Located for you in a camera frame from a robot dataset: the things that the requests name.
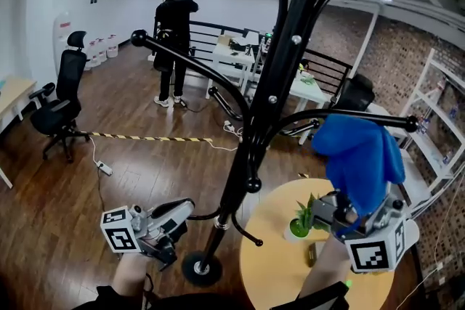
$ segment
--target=yellow table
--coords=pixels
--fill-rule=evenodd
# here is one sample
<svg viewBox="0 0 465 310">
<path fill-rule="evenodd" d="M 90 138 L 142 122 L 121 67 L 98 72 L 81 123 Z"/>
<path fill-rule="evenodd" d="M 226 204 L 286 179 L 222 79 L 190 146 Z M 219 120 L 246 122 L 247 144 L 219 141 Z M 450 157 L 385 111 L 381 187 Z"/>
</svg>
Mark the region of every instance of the yellow table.
<svg viewBox="0 0 465 310">
<path fill-rule="evenodd" d="M 300 179 L 284 184 L 258 204 L 247 223 L 247 231 L 263 240 L 257 247 L 243 237 L 240 244 L 240 274 L 256 310 L 268 310 L 296 299 L 307 277 L 308 251 L 312 241 L 326 240 L 328 233 L 312 230 L 306 240 L 291 243 L 284 229 L 299 209 L 297 200 L 307 204 L 310 193 L 323 196 L 333 189 L 328 180 Z M 394 272 L 349 273 L 352 287 L 346 294 L 351 309 L 381 308 L 391 289 Z"/>
<path fill-rule="evenodd" d="M 35 81 L 18 78 L 17 76 L 8 76 L 5 78 L 5 84 L 0 90 L 0 122 L 3 115 L 8 113 L 10 109 L 14 109 L 20 120 L 23 119 L 21 110 L 18 106 L 19 101 L 28 96 L 28 94 L 33 90 L 35 84 Z M 10 189 L 13 187 L 13 184 L 10 180 L 8 180 L 1 168 L 0 177 L 5 181 Z"/>
</svg>

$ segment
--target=office chair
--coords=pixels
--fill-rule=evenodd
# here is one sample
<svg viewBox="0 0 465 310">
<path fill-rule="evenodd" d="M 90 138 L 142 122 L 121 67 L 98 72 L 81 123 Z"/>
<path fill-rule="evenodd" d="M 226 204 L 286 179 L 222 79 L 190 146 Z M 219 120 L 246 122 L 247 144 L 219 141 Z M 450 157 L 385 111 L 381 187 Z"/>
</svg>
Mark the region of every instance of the office chair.
<svg viewBox="0 0 465 310">
<path fill-rule="evenodd" d="M 68 151 L 66 138 L 85 137 L 86 141 L 90 140 L 89 135 L 76 133 L 76 118 L 81 112 L 78 87 L 86 64 L 86 55 L 82 52 L 85 35 L 85 31 L 75 31 L 68 37 L 68 46 L 73 46 L 78 50 L 67 49 L 61 55 L 56 90 L 57 99 L 51 102 L 46 99 L 54 91 L 55 85 L 53 83 L 46 84 L 42 89 L 29 96 L 30 99 L 37 98 L 41 105 L 43 104 L 32 114 L 32 125 L 40 133 L 53 137 L 42 152 L 44 160 L 47 159 L 47 151 L 61 141 L 65 148 L 66 158 L 69 163 L 72 163 L 73 157 Z"/>
<path fill-rule="evenodd" d="M 332 97 L 329 108 L 339 110 L 366 111 L 375 99 L 373 83 L 362 74 L 355 74 L 342 85 L 339 98 Z"/>
</svg>

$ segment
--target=yellow black tape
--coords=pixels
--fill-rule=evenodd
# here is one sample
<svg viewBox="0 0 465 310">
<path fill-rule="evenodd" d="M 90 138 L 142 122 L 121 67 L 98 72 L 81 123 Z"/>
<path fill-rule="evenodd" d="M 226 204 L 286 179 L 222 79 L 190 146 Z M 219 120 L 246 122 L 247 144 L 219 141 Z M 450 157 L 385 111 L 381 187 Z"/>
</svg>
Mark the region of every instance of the yellow black tape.
<svg viewBox="0 0 465 310">
<path fill-rule="evenodd" d="M 212 139 L 184 138 L 184 137 L 140 137 L 140 136 L 124 136 L 123 134 L 108 134 L 98 132 L 78 132 L 80 134 L 88 134 L 89 136 L 107 137 L 110 139 L 135 139 L 138 141 L 177 141 L 177 142 L 213 142 Z"/>
</svg>

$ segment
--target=wooden floor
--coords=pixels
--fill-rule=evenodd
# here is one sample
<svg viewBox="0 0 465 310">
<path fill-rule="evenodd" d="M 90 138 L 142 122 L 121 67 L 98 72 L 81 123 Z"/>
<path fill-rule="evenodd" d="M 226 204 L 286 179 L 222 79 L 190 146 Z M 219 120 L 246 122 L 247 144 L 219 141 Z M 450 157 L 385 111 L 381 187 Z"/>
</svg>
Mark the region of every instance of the wooden floor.
<svg viewBox="0 0 465 310">
<path fill-rule="evenodd" d="M 153 103 L 158 74 L 146 56 L 144 49 L 127 46 L 114 60 L 84 74 L 79 128 L 137 136 L 211 137 L 216 146 L 234 148 L 237 138 L 222 130 L 225 115 L 213 100 L 203 99 L 204 89 L 185 88 L 192 109 L 208 104 L 201 113 L 166 110 Z M 295 104 L 291 99 L 286 112 L 292 112 Z M 94 139 L 96 160 L 114 171 L 111 177 L 101 175 L 107 210 L 132 203 L 150 208 L 174 197 L 194 199 L 199 214 L 217 208 L 233 152 L 215 150 L 205 142 Z M 100 232 L 92 143 L 76 140 L 75 161 L 67 164 L 60 146 L 49 153 L 48 160 L 42 160 L 41 149 L 47 141 L 26 115 L 0 143 L 1 167 L 14 184 L 8 189 L 0 183 L 0 277 L 11 297 L 11 309 L 72 309 L 94 299 L 96 287 L 110 282 L 118 263 Z M 263 189 L 246 198 L 239 221 L 244 224 L 260 198 L 297 179 L 299 172 L 325 176 L 321 160 L 299 150 L 292 138 L 273 142 L 259 171 Z M 199 291 L 184 281 L 180 264 L 187 252 L 203 249 L 210 227 L 210 221 L 190 222 L 189 232 L 177 246 L 178 262 L 163 274 L 153 264 L 150 272 L 158 295 Z M 227 233 L 218 251 L 223 277 L 203 291 L 232 293 L 248 304 L 238 267 L 240 238 L 234 229 Z M 395 309 L 415 284 L 408 256 L 397 270 L 384 309 Z"/>
</svg>

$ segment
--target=black jacket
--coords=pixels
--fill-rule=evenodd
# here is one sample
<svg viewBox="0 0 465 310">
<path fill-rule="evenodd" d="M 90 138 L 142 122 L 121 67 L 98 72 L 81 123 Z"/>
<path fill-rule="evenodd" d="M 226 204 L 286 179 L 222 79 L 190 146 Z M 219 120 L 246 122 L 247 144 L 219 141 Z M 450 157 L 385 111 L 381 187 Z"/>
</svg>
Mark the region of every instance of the black jacket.
<svg viewBox="0 0 465 310">
<path fill-rule="evenodd" d="M 165 0 L 157 7 L 155 22 L 160 23 L 162 30 L 173 30 L 181 44 L 189 44 L 189 17 L 197 11 L 193 0 Z"/>
</svg>

